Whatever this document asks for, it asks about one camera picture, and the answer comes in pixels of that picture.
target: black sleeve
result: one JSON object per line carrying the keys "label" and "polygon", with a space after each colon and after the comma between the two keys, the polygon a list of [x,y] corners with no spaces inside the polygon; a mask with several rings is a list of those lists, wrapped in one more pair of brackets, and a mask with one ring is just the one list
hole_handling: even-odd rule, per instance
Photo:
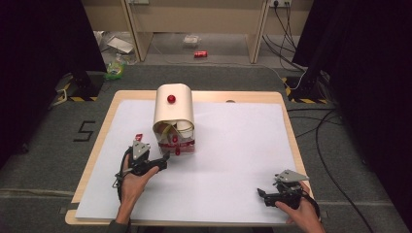
{"label": "black sleeve", "polygon": [[107,229],[107,233],[126,233],[128,231],[129,225],[120,224],[112,220]]}

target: black stand base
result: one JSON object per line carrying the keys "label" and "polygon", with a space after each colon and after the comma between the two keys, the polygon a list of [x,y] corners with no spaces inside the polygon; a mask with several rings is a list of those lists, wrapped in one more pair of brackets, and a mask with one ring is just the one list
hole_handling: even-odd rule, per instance
{"label": "black stand base", "polygon": [[75,79],[70,78],[64,89],[67,93],[67,99],[71,101],[96,101],[100,88],[104,83],[104,75],[88,75],[90,83],[82,86],[78,85]]}
{"label": "black stand base", "polygon": [[285,89],[289,101],[307,104],[325,104],[325,95],[322,93],[319,83],[316,80],[302,81],[301,77],[286,77],[284,79]]}

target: red can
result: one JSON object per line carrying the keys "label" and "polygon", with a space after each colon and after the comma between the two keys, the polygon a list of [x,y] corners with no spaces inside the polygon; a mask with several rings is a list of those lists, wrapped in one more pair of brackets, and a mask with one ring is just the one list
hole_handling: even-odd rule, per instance
{"label": "red can", "polygon": [[207,57],[207,51],[206,50],[196,51],[194,53],[194,57]]}

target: black curtain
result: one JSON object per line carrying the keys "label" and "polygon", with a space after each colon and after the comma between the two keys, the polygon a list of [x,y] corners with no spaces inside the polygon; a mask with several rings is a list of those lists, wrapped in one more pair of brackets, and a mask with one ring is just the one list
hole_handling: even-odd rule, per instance
{"label": "black curtain", "polygon": [[65,74],[106,68],[80,0],[5,1],[0,18],[1,167],[28,142]]}
{"label": "black curtain", "polygon": [[409,230],[412,230],[409,214],[412,208],[411,12],[409,0],[394,4],[315,0],[293,60],[314,68],[315,72],[321,69],[329,72],[337,107],[361,155],[378,176]]}

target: gray carpet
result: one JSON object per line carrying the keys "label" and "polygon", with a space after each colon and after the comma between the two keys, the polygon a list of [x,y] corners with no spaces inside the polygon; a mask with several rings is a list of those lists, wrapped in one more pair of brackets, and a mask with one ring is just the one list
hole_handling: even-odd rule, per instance
{"label": "gray carpet", "polygon": [[[281,77],[296,75],[278,71]],[[278,91],[288,110],[322,109],[292,111],[290,117],[326,231],[368,232],[323,162],[374,232],[408,232],[375,174],[362,164],[338,113],[332,113],[319,129],[319,156],[314,129],[333,104],[289,102],[282,82],[267,68],[145,65],[127,66],[122,79],[105,82],[95,102],[66,102],[46,114],[28,142],[29,152],[13,155],[0,171],[0,232],[104,232],[105,227],[66,224],[61,208],[71,202],[116,91],[155,90],[164,83],[185,83],[192,90]],[[85,120],[93,121],[84,127],[93,132],[91,137],[74,142],[87,138],[78,133]],[[40,193],[28,192],[33,189]],[[280,227],[275,232],[296,232],[296,228]]]}

